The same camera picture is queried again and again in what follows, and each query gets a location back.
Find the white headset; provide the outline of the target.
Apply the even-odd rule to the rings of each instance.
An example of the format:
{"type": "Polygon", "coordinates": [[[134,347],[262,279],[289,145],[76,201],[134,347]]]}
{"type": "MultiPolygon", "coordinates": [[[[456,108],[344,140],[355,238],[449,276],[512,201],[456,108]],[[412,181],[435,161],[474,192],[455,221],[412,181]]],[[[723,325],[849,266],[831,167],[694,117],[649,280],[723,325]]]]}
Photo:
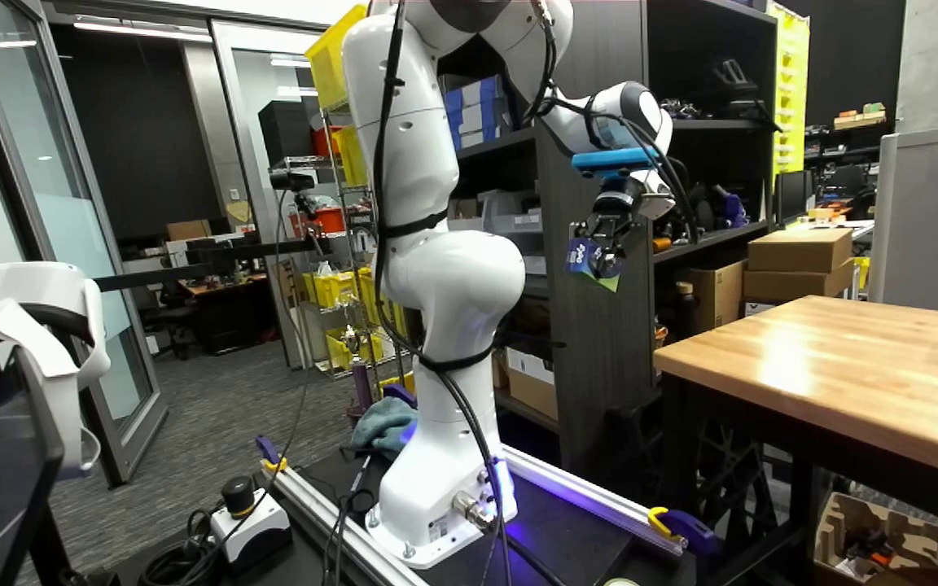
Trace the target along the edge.
{"type": "Polygon", "coordinates": [[[64,448],[57,476],[87,476],[99,462],[102,443],[83,422],[81,393],[111,367],[99,286],[64,262],[0,263],[3,344],[25,357],[34,390],[48,405],[64,448]]]}

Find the blue and green packet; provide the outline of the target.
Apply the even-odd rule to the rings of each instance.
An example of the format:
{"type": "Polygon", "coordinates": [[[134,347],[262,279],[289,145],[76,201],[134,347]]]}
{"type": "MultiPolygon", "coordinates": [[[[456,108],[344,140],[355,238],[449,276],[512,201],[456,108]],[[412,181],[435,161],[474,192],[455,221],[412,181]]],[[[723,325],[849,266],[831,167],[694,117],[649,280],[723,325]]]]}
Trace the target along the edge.
{"type": "Polygon", "coordinates": [[[574,277],[614,293],[619,288],[623,259],[592,238],[570,238],[563,267],[574,277]]]}

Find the desk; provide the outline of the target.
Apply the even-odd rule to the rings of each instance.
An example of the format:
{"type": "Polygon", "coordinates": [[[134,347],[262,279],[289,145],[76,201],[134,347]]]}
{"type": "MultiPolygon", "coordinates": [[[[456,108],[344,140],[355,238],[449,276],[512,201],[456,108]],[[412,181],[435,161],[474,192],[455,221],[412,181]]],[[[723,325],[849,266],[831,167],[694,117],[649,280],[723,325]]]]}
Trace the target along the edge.
{"type": "Polygon", "coordinates": [[[277,338],[278,326],[265,274],[242,282],[181,281],[180,291],[193,308],[190,324],[202,352],[219,356],[277,338]]]}

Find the white box with black button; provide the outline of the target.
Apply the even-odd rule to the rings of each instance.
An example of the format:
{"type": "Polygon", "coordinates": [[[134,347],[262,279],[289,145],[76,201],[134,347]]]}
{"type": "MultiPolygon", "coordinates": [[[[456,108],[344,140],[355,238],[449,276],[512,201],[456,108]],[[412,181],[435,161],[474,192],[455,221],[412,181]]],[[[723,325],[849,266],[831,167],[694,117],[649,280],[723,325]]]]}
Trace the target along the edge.
{"type": "Polygon", "coordinates": [[[289,548],[287,512],[248,475],[234,476],[220,490],[222,505],[209,515],[213,544],[232,575],[242,574],[268,557],[289,548]]]}

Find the teal cloth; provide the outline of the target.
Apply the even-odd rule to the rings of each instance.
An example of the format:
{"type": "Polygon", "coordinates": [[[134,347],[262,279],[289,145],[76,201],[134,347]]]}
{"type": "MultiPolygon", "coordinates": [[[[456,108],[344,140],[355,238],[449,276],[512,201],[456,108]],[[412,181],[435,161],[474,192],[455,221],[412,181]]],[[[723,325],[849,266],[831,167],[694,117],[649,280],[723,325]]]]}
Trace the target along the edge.
{"type": "Polygon", "coordinates": [[[412,405],[401,398],[384,397],[355,423],[350,446],[394,461],[413,437],[418,419],[419,412],[412,405]]]}

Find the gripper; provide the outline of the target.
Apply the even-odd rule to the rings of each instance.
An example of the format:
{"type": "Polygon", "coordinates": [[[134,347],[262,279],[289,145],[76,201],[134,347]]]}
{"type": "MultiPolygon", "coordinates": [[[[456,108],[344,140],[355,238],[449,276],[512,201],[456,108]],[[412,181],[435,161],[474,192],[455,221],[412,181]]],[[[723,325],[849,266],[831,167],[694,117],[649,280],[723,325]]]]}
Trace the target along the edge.
{"type": "Polygon", "coordinates": [[[633,177],[605,177],[592,205],[590,226],[570,223],[570,263],[589,263],[596,252],[596,278],[620,278],[628,253],[623,237],[656,220],[656,195],[633,177]]]}

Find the black shelf unit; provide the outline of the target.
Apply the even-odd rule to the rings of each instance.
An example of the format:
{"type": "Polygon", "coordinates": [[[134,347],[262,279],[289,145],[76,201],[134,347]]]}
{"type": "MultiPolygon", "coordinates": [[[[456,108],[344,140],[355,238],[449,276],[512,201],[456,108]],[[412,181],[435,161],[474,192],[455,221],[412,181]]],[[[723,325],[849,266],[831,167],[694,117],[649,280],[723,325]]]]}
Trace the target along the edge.
{"type": "MultiPolygon", "coordinates": [[[[766,105],[774,99],[777,21],[769,0],[570,0],[568,49],[555,71],[559,88],[588,97],[622,81],[639,81],[655,96],[696,103],[715,63],[733,59],[755,81],[766,105]]],[[[461,178],[454,196],[488,190],[530,190],[541,219],[513,234],[529,255],[543,252],[545,274],[528,275],[524,300],[511,315],[511,348],[536,350],[554,366],[557,409],[533,419],[559,435],[559,466],[595,483],[626,479],[638,411],[658,395],[655,296],[675,272],[741,252],[765,234],[772,193],[774,134],[757,114],[714,114],[674,123],[671,156],[686,188],[722,186],[742,198],[752,222],[711,231],[695,245],[630,252],[617,291],[563,269],[571,222],[591,210],[598,182],[571,167],[541,124],[514,124],[497,138],[458,145],[461,178]]]]}

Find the glass door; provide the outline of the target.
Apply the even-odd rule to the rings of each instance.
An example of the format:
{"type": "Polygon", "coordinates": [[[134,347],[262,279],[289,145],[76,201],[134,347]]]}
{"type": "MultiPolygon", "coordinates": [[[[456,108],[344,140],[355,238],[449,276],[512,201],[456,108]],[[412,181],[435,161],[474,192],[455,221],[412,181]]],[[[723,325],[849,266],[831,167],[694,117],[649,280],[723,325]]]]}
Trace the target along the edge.
{"type": "MultiPolygon", "coordinates": [[[[10,212],[29,255],[90,278],[123,274],[41,0],[0,0],[0,140],[16,184],[10,212]]],[[[168,414],[133,296],[102,293],[109,371],[81,394],[107,485],[129,483],[168,414]]]]}

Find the monitor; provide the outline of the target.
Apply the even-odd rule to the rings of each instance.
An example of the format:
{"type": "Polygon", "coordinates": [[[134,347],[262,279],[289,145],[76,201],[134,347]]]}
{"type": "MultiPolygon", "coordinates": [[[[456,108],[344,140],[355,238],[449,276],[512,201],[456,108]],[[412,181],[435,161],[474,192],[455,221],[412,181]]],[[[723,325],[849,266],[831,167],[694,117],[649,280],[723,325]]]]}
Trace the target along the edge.
{"type": "Polygon", "coordinates": [[[807,216],[814,194],[814,179],[810,169],[781,172],[775,178],[774,219],[786,229],[789,224],[807,216]]]}

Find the grey partition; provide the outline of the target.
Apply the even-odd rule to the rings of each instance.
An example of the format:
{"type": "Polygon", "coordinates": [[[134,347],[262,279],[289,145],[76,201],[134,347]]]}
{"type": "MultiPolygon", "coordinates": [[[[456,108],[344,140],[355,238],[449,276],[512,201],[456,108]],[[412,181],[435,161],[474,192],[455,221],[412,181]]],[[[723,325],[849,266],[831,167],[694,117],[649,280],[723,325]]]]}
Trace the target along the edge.
{"type": "Polygon", "coordinates": [[[870,300],[938,310],[938,129],[882,138],[870,300]]]}

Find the open cardboard box with inserts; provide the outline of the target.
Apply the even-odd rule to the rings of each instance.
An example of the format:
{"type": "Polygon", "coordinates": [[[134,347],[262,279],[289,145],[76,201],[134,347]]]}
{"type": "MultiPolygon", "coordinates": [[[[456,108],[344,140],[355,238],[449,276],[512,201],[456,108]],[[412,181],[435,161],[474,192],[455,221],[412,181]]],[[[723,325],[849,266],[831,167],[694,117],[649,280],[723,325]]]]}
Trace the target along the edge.
{"type": "Polygon", "coordinates": [[[831,493],[814,538],[815,586],[868,586],[905,568],[938,571],[938,524],[831,493]]]}

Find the office chair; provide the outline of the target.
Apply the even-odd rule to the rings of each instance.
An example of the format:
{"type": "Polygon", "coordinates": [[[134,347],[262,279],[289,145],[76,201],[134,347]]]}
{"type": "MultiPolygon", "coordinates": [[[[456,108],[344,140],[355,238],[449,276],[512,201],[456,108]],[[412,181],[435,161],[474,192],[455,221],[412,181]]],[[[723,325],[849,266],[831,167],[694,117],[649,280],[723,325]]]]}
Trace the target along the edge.
{"type": "Polygon", "coordinates": [[[130,291],[140,315],[142,328],[154,356],[171,352],[176,360],[185,362],[191,357],[192,318],[195,309],[185,300],[163,303],[159,294],[149,286],[137,286],[130,291]]]}

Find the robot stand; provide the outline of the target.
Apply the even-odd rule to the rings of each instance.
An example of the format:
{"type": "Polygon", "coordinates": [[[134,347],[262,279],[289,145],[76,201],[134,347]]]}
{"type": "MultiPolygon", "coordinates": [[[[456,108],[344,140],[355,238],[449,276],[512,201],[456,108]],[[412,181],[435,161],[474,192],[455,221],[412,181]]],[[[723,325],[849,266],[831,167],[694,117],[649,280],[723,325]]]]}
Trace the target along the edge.
{"type": "MultiPolygon", "coordinates": [[[[346,496],[362,460],[330,455],[309,465],[310,486],[320,490],[328,503],[346,496]]],[[[516,478],[519,513],[510,526],[511,538],[554,572],[567,586],[603,586],[611,579],[628,579],[638,586],[695,586],[696,560],[685,553],[681,558],[668,557],[649,544],[623,531],[615,524],[585,512],[554,494],[516,478]]],[[[310,520],[296,505],[280,497],[283,508],[293,518],[293,543],[261,560],[250,570],[228,575],[219,566],[213,586],[321,586],[322,549],[328,529],[310,520]]],[[[182,532],[166,538],[160,545],[149,546],[116,566],[125,586],[140,582],[138,575],[153,553],[178,541],[182,532]]],[[[360,567],[353,555],[353,538],[345,537],[347,552],[343,560],[343,586],[391,586],[379,581],[377,574],[360,567]]],[[[468,548],[434,566],[414,571],[427,586],[480,586],[481,572],[487,559],[490,538],[472,543],[468,548]]],[[[531,565],[510,550],[514,586],[550,586],[531,565]]],[[[495,552],[484,586],[503,586],[505,572],[500,566],[500,552],[495,552]]]]}

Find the stack of cardboard boxes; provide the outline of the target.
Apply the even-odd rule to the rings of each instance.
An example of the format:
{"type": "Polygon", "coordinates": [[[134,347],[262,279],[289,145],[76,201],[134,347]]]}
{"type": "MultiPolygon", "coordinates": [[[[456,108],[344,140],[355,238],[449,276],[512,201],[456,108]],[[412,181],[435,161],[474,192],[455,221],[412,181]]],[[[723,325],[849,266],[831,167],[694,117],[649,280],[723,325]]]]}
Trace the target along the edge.
{"type": "Polygon", "coordinates": [[[853,278],[853,230],[779,230],[747,245],[742,298],[778,304],[836,297],[852,289],[853,278]]]}

